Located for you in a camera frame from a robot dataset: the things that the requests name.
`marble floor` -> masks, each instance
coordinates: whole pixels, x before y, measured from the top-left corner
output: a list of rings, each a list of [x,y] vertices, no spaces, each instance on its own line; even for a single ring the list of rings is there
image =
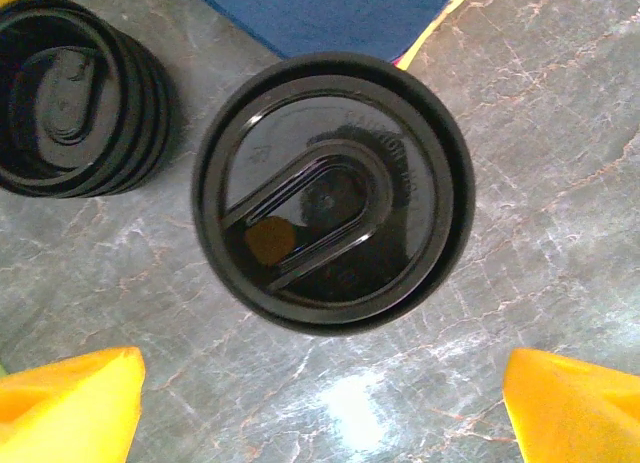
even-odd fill
[[[468,0],[428,40],[409,71],[467,137],[473,234],[434,296],[349,338],[249,313],[195,238],[203,134],[277,59],[199,0],[76,1],[165,63],[182,144],[122,196],[0,193],[0,361],[139,346],[131,463],[517,462],[513,348],[640,372],[640,0]]]

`gray marble surface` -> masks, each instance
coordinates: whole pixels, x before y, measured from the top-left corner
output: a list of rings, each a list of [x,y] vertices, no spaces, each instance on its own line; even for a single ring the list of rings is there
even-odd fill
[[[208,268],[194,153],[276,58],[199,0],[76,0],[166,64],[182,146],[118,197],[0,194],[0,360],[137,345],[130,461],[521,461],[501,396],[514,347],[640,371],[640,0],[469,0],[410,71],[468,139],[478,210],[437,294],[350,338],[266,323]]]

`blue mat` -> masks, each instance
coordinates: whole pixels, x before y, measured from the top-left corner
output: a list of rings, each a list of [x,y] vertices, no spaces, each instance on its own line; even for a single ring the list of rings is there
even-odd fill
[[[393,61],[449,0],[204,0],[279,56],[353,51]]]

